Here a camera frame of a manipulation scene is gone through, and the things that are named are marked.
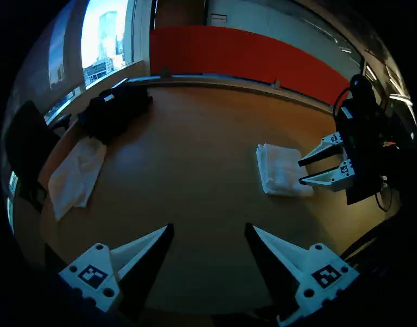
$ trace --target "ceiling light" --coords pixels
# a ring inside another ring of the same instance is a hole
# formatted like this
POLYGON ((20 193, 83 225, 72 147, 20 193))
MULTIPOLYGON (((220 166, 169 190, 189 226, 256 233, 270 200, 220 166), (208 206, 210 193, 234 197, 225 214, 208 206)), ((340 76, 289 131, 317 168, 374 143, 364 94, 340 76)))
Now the ceiling light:
POLYGON ((405 92, 401 89, 401 87, 393 80, 393 78, 390 78, 390 82, 391 84, 393 84, 393 86, 396 88, 396 90, 400 93, 400 94, 405 94, 405 92))
POLYGON ((404 95, 400 95, 400 94, 390 94, 389 98, 391 99, 395 99, 395 100, 399 100, 399 101, 403 101, 405 102, 407 105, 412 106, 413 103, 411 102, 411 99, 407 96, 404 95))
POLYGON ((368 65, 366 65, 366 68, 367 68, 367 70, 369 71, 370 75, 372 75, 373 79, 374 79, 375 81, 377 81, 378 79, 376 78, 376 76, 375 76, 375 74, 373 73, 372 69, 371 69, 368 65))

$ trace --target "folded white towel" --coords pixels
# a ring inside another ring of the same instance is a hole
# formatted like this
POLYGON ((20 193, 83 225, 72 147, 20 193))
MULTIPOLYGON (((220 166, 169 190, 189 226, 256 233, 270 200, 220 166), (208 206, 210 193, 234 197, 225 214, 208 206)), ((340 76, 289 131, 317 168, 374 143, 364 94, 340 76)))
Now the folded white towel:
POLYGON ((71 207, 86 207, 106 151, 107 147, 97 139, 83 138, 54 171, 48 189, 57 221, 71 207))
POLYGON ((308 175, 306 168, 298 165, 301 158, 296 149, 259 144, 257 161, 264 192, 273 195, 312 196, 313 188, 301 185, 298 181, 308 175))

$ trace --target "table surface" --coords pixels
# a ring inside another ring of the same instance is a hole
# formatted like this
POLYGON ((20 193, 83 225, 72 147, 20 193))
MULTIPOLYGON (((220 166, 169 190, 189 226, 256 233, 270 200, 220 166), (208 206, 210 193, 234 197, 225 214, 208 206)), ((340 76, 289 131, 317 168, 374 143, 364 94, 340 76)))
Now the table surface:
MULTIPOLYGON (((115 248, 168 222, 175 236, 146 306, 179 313, 231 313, 271 304, 244 238, 246 222, 304 248, 335 252, 384 219, 374 199, 345 193, 266 195, 256 147, 308 153, 334 131, 331 115, 262 95, 212 88, 152 88, 150 113, 107 149, 85 209, 60 222, 46 200, 40 230, 67 263, 94 243, 115 248)), ((340 162, 307 167, 315 173, 340 162)))

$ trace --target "office chair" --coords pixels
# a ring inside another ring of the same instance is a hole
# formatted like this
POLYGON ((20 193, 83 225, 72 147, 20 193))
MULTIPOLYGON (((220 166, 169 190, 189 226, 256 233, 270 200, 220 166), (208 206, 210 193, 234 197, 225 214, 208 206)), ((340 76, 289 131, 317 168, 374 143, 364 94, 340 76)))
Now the office chair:
POLYGON ((60 137, 56 128, 69 128, 71 114, 57 119, 50 126, 32 101, 27 101, 16 112, 5 135, 5 151, 11 169, 20 182, 19 195, 41 212, 46 191, 37 182, 40 170, 60 137), (39 191, 43 194, 38 200, 39 191))

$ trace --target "orange wall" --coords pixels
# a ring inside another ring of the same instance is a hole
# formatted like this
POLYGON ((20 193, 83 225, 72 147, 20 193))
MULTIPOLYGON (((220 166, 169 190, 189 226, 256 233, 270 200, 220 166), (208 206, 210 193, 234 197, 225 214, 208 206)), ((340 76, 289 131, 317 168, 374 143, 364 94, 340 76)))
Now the orange wall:
POLYGON ((159 28, 150 33, 150 71, 201 72, 250 78, 301 92, 328 104, 349 81, 312 55, 284 42, 214 26, 159 28))

